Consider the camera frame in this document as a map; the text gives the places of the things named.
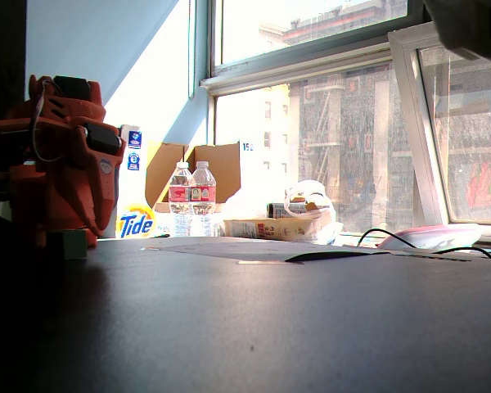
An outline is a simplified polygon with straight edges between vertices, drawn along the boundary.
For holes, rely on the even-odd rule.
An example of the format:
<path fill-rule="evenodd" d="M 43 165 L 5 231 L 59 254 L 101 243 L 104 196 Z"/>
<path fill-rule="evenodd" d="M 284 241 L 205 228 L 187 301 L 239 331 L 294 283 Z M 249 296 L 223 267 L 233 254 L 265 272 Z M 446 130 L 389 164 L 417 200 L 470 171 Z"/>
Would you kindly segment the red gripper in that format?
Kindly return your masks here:
<path fill-rule="evenodd" d="M 98 234 L 109 224 L 123 152 L 118 131 L 108 124 L 79 118 L 61 132 L 60 176 L 69 181 L 68 202 L 86 228 L 88 246 L 97 245 Z M 79 174 L 90 178 L 91 189 L 72 179 Z"/>

